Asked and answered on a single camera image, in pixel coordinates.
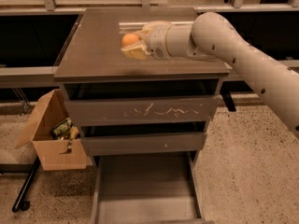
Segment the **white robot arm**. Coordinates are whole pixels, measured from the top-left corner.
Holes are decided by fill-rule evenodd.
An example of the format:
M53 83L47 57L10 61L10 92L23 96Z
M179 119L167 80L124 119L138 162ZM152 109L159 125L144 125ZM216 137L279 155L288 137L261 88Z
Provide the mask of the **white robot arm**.
M299 137L299 74L254 48L220 14L207 12L186 25L151 21L122 38L121 52L138 60L149 56L157 60L219 59L229 64Z

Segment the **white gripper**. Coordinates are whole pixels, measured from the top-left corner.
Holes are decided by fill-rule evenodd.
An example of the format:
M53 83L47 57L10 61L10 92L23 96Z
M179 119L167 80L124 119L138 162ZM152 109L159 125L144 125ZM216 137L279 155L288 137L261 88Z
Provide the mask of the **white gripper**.
M160 26L155 30L139 30L135 34L142 40L145 40L146 45L137 44L121 48L121 52L126 58L146 60L147 48L150 55L157 60L166 60L170 58L166 45L166 36L171 26Z

